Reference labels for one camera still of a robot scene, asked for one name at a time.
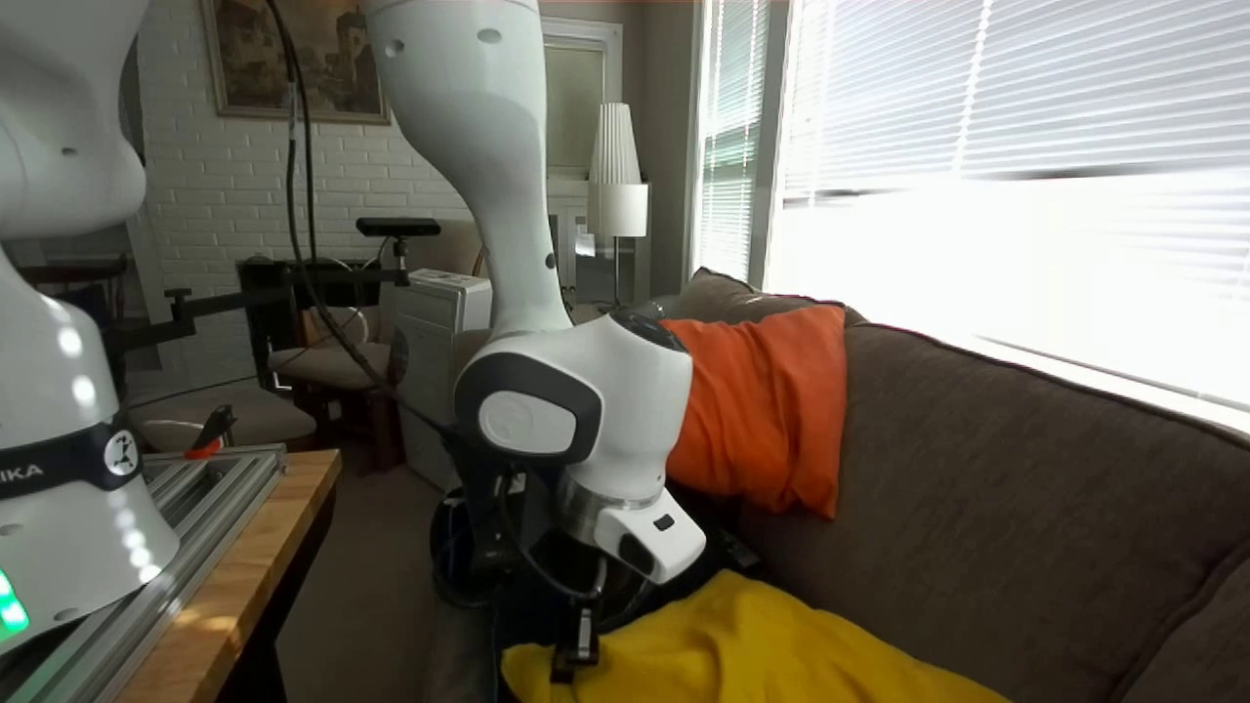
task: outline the picture frame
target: picture frame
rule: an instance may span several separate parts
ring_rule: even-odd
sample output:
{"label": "picture frame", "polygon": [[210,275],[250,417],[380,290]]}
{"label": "picture frame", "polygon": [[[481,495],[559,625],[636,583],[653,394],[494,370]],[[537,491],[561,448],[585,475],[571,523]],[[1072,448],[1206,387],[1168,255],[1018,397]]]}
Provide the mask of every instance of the picture frame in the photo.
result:
{"label": "picture frame", "polygon": [[[386,126],[365,0],[276,0],[311,121]],[[216,108],[285,121],[285,57],[267,0],[199,0]]]}

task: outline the lampshade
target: lampshade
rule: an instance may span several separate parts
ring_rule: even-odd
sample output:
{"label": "lampshade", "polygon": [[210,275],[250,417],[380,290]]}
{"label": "lampshade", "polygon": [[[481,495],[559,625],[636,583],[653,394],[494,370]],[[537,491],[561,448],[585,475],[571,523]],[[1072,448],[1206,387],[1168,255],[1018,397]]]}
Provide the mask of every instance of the lampshade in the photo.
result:
{"label": "lampshade", "polygon": [[590,160],[590,230],[600,238],[647,236],[647,184],[641,184],[632,118],[625,100],[597,104]]}

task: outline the robot logo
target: robot logo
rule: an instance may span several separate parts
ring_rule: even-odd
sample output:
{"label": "robot logo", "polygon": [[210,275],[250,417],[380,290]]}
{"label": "robot logo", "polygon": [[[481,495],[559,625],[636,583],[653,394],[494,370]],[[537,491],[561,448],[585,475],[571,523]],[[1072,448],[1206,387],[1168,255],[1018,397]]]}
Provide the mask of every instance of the robot logo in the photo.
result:
{"label": "robot logo", "polygon": [[130,475],[140,469],[140,441],[130,435],[130,431],[119,431],[111,441],[104,441],[104,469],[113,475]]}

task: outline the floor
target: floor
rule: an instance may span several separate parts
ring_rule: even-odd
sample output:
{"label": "floor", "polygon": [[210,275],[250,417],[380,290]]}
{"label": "floor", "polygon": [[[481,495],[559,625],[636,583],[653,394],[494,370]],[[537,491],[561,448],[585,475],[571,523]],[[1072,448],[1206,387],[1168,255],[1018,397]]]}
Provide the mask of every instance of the floor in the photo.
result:
{"label": "floor", "polygon": [[417,703],[439,598],[425,523],[439,495],[408,469],[365,474],[348,448],[336,523],[276,637],[294,703]]}

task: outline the wooden table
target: wooden table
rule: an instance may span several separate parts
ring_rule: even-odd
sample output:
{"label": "wooden table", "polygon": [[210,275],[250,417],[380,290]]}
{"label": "wooden table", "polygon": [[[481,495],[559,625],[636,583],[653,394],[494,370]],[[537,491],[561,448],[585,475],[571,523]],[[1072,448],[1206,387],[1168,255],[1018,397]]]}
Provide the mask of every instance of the wooden table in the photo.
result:
{"label": "wooden table", "polygon": [[280,699],[274,637],[327,531],[340,474],[336,448],[285,457],[196,598],[168,615],[121,699]]}

